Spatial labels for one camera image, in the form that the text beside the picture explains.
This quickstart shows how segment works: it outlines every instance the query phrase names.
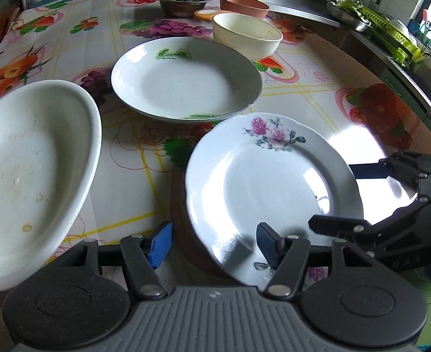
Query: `plate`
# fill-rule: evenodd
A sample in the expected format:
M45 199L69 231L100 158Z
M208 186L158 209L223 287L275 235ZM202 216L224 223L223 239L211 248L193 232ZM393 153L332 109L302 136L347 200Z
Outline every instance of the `plate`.
M92 184L101 121L67 81L27 84L0 99L0 291L43 267Z
M171 122L226 119L261 94L256 67L237 51L197 38L161 38L119 58L111 84L144 115Z
M272 277L256 245L260 222L324 246L332 238L309 229L314 214L364 218L357 182L338 152L309 127L274 114L216 125L196 145L185 184L205 248L225 272L260 290Z

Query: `cabinet handle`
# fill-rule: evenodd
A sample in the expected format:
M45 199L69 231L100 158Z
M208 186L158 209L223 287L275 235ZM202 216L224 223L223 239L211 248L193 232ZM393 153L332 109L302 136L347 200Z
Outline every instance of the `cabinet handle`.
M391 85L390 81L388 81L388 78L385 78L385 82L387 83L390 90L393 91L393 93L395 93L397 96L402 98L402 95L399 92L397 92L396 89Z

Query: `cream plastic bowl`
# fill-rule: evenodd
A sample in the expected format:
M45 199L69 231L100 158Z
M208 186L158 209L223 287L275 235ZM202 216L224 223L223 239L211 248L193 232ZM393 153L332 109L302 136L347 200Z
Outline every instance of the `cream plastic bowl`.
M212 20L214 40L239 51L252 62L270 56L283 39L280 30L251 16L222 13Z
M100 156L92 97L41 81L0 100L0 291L40 269L77 217Z

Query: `ribbed gray surface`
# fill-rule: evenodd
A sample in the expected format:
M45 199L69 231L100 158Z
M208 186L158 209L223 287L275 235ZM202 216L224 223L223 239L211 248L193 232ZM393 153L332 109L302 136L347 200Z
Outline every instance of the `ribbed gray surface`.
M18 345L12 352L33 352ZM339 352L288 303L263 298L254 287L177 287L143 302L112 337L83 352ZM416 351L406 346L396 351Z

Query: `dish rack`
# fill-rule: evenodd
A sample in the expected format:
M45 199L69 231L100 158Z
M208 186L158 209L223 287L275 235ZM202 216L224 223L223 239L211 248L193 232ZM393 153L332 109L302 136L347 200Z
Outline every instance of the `dish rack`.
M367 7L362 13L374 24L373 36L393 55L393 59L405 66L409 62L420 62L424 56L420 48L403 36L393 25Z

